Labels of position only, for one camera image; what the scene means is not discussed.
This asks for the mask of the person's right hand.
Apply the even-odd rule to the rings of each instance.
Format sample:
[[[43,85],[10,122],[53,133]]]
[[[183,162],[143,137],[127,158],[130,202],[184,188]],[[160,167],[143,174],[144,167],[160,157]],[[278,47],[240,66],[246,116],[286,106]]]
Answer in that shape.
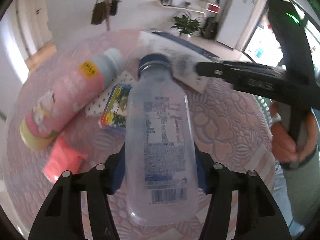
[[[280,121],[275,122],[271,126],[271,133],[273,135],[272,153],[279,162],[302,162],[314,152],[318,139],[317,121],[314,115],[309,112],[305,122],[307,138],[302,150],[297,149],[296,142],[289,136]]]

